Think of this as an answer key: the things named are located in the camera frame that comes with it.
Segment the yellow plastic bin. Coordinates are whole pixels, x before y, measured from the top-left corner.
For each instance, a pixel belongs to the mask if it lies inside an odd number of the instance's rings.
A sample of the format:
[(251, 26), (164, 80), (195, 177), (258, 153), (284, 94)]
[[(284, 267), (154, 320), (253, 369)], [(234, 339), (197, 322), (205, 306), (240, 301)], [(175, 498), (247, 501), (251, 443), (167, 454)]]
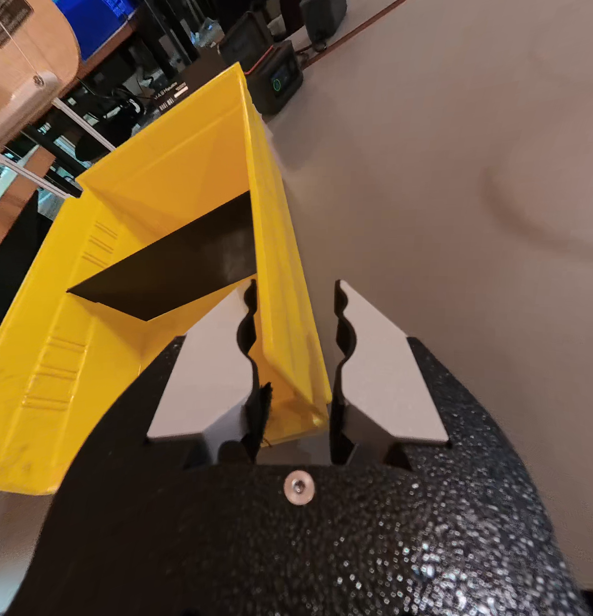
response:
[[(239, 283), (257, 281), (253, 359), (273, 400), (264, 439), (328, 423), (331, 388), (283, 180), (239, 65), (86, 171), (0, 324), (0, 491), (55, 493), (109, 407)], [(246, 191), (257, 271), (142, 321), (68, 289)]]

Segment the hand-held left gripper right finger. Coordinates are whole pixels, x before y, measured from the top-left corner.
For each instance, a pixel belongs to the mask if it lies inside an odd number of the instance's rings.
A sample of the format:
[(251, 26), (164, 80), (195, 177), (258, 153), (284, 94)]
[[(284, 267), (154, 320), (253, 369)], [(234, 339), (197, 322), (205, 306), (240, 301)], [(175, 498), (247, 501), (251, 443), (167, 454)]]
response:
[(403, 445), (445, 447), (450, 437), (404, 331), (346, 280), (335, 281), (336, 367), (329, 448), (334, 465), (355, 457), (408, 465)]

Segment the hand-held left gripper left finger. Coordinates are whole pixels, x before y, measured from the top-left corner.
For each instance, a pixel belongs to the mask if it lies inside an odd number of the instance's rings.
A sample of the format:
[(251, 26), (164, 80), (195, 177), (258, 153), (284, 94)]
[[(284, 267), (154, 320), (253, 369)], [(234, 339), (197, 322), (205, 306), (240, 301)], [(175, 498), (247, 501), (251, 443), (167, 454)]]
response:
[(256, 461), (272, 398), (251, 357), (257, 308), (257, 281), (249, 278), (187, 331), (146, 433), (150, 442), (192, 441), (209, 463), (239, 446)]

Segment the black bin divider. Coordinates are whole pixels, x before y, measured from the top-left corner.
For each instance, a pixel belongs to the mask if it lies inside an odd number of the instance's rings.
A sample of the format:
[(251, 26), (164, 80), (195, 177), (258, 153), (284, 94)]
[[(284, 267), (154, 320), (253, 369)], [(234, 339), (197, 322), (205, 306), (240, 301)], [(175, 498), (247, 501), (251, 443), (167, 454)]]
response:
[(257, 271), (249, 191), (68, 289), (142, 321)]

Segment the large blue plastic bin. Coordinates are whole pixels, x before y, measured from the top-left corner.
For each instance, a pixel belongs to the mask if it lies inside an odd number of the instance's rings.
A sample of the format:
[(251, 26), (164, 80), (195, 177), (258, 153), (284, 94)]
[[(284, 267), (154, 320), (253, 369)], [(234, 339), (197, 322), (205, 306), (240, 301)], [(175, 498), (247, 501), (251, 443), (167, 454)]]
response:
[(138, 1), (54, 1), (76, 36), (81, 58), (88, 60), (122, 27)]

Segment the black power station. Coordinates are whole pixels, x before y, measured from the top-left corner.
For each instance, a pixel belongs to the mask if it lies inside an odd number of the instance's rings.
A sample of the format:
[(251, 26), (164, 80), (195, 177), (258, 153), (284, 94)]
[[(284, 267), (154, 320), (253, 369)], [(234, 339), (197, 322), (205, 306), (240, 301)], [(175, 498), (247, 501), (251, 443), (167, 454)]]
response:
[(260, 115), (277, 115), (303, 83), (303, 73), (292, 41), (287, 39), (271, 46), (245, 73), (245, 78)]

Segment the black flat case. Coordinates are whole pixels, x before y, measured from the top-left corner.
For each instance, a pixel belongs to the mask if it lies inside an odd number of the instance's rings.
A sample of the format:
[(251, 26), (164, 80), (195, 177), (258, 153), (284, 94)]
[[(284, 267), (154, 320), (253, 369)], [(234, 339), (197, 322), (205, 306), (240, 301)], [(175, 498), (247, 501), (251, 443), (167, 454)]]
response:
[(155, 90), (152, 104), (159, 114), (167, 113), (226, 69), (227, 65), (217, 46), (204, 47), (198, 51), (198, 59), (186, 66), (167, 85)]

